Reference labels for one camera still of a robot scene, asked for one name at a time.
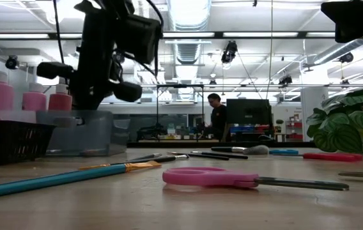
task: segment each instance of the ceiling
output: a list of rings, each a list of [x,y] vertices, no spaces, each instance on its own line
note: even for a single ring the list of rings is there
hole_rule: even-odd
[[[186,17],[195,0],[183,0],[187,8]],[[60,22],[62,33],[81,33],[84,15],[72,7],[78,0],[61,0],[59,4],[63,20]],[[169,11],[166,0],[153,0],[164,18],[165,31],[171,30]],[[322,0],[274,0],[273,11],[271,1],[258,0],[257,7],[252,1],[213,0],[210,8],[207,31],[328,31],[333,32],[335,25],[320,11]],[[136,13],[144,17],[157,19],[156,13],[144,0],[133,0]],[[0,33],[54,33],[55,25],[49,22],[52,18],[52,1],[19,1],[0,0]],[[306,56],[313,57],[334,45],[333,39],[236,39],[239,55],[232,61],[228,69],[223,69],[220,54],[226,48],[228,39],[208,39],[202,45],[195,80],[192,83],[208,84],[210,74],[214,73],[217,84],[248,84],[249,76],[255,84],[268,84],[271,76],[275,84],[283,77],[283,68],[292,76],[293,83],[299,83],[299,62],[305,62]],[[65,61],[77,65],[75,48],[80,41],[63,41]],[[159,61],[164,69],[166,81],[177,79],[173,46],[161,41],[159,45]],[[37,50],[37,53],[24,55],[24,51]],[[10,52],[18,53],[20,61],[29,66],[36,66],[41,61],[59,61],[58,44],[54,40],[44,41],[0,41],[0,57],[6,58]],[[352,50],[354,60],[341,64],[329,62],[328,79],[323,78],[322,84],[339,84],[340,78],[350,77],[351,84],[363,84],[363,46]],[[123,63],[124,72],[129,78],[134,77],[135,64],[131,60]],[[139,76],[141,84],[149,84]]]

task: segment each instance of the computer monitor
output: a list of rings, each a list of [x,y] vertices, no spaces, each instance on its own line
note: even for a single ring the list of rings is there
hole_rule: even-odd
[[[227,99],[227,123],[272,124],[270,101],[261,99]]]

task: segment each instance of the man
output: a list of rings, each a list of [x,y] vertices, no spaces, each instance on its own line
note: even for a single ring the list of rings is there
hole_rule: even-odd
[[[230,125],[227,124],[227,107],[221,104],[221,97],[212,93],[207,97],[208,103],[213,107],[211,127],[214,136],[220,142],[230,142],[231,134],[229,132]]]

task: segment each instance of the potted plant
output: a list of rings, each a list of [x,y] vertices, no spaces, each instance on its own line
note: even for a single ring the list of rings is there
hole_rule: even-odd
[[[307,135],[322,151],[363,153],[363,90],[333,96],[307,118]]]
[[[275,129],[276,129],[277,133],[281,133],[281,132],[282,132],[282,127],[281,127],[281,125],[284,123],[284,121],[283,121],[283,120],[281,120],[281,119],[277,119],[277,120],[275,121],[275,123],[277,123],[277,126],[275,127]]]

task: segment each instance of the pink scissors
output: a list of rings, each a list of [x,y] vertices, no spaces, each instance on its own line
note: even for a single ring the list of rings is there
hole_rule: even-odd
[[[260,177],[258,174],[247,174],[216,167],[179,167],[168,169],[163,172],[163,181],[174,185],[222,185],[241,188],[254,188],[258,185],[275,185],[327,190],[349,190],[349,185],[344,183]]]

